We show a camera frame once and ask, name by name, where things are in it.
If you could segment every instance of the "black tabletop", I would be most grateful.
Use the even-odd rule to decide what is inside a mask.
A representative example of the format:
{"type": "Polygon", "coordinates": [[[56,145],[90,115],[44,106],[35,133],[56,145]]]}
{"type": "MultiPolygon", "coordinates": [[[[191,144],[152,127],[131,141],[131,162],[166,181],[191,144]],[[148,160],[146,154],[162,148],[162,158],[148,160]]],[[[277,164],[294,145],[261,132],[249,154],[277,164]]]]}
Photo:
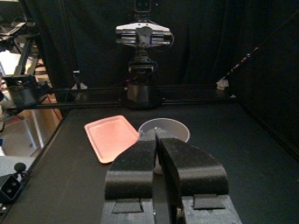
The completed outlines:
{"type": "MultiPolygon", "coordinates": [[[[299,223],[299,164],[243,108],[226,103],[152,110],[74,109],[32,169],[6,224],[100,223],[108,164],[99,162],[84,125],[116,115],[136,129],[158,117],[186,124],[190,144],[206,150],[227,170],[230,197],[243,223],[299,223]]],[[[159,206],[155,212],[163,218],[159,206]]]]}

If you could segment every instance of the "black backdrop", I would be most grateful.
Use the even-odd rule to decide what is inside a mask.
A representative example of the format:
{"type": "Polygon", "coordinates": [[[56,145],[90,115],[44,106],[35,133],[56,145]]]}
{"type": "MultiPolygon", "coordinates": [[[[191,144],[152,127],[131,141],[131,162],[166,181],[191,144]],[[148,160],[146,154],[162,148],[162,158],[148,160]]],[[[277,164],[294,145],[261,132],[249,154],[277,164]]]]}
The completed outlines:
{"type": "MultiPolygon", "coordinates": [[[[52,85],[72,87],[75,69],[90,88],[122,83],[134,49],[116,44],[115,28],[132,22],[134,0],[26,0],[26,4],[42,31],[52,85]]],[[[297,0],[154,0],[152,20],[175,36],[168,51],[148,51],[159,64],[159,84],[214,84],[298,9],[297,0]]],[[[297,15],[230,76],[233,93],[297,153],[298,21],[297,15]]]]}

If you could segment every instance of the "pink tray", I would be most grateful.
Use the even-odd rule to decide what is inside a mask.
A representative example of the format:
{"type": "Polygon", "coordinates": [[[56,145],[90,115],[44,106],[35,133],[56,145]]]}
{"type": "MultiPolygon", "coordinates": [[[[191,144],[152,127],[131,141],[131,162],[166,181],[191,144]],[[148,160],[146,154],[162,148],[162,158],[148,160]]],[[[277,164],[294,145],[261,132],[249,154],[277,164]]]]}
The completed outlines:
{"type": "Polygon", "coordinates": [[[84,128],[98,159],[103,164],[112,162],[139,138],[139,133],[122,115],[91,122],[84,128]]]}

